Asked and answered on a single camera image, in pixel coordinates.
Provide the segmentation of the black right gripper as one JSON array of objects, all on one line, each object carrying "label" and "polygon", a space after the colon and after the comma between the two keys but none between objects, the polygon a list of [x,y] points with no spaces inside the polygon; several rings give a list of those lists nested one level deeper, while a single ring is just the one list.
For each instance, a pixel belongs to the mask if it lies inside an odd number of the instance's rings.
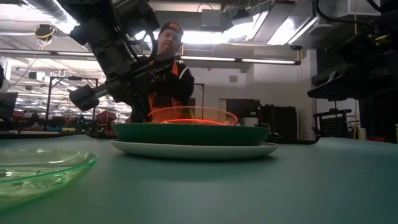
[{"label": "black right gripper", "polygon": [[313,77],[315,86],[308,97],[342,101],[361,100],[397,90],[397,52],[389,50],[360,63],[342,64]]}]

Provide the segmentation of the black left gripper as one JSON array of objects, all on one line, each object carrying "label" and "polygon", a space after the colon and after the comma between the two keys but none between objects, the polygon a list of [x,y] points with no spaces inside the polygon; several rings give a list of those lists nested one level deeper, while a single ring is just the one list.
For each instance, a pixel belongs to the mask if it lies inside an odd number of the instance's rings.
[{"label": "black left gripper", "polygon": [[98,106],[101,97],[111,95],[115,102],[132,106],[132,123],[143,123],[150,113],[147,95],[156,83],[154,76],[171,71],[173,65],[172,58],[157,59],[125,74],[109,78],[95,88],[89,85],[79,87],[70,92],[69,98],[79,109],[87,111]]}]

